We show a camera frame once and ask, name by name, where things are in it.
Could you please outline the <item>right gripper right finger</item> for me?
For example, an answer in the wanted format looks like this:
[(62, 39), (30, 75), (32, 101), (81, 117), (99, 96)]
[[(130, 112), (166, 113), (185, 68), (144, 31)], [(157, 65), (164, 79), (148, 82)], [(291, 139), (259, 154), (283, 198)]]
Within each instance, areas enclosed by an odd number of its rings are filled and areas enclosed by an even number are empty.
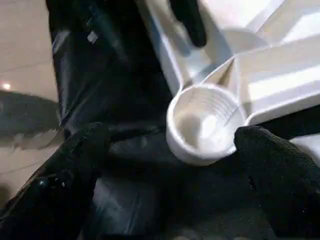
[(255, 125), (238, 128), (234, 144), (275, 235), (319, 239), (320, 168), (313, 159)]

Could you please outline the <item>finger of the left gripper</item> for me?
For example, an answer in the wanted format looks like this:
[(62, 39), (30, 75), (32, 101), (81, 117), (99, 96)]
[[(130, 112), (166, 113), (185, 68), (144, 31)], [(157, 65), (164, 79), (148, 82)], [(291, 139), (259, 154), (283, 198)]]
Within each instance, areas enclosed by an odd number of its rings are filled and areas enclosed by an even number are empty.
[(170, 0), (170, 8), (175, 18), (181, 22), (195, 47), (207, 44), (207, 34), (197, 0)]

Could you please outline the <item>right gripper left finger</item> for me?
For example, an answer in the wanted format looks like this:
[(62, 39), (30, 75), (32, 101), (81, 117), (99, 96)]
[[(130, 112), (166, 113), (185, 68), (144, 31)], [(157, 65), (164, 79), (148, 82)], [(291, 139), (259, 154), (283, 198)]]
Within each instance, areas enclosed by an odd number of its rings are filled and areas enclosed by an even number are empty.
[(87, 217), (100, 168), (110, 148), (108, 127), (86, 125), (32, 176), (39, 192), (32, 214), (35, 240), (75, 240)]

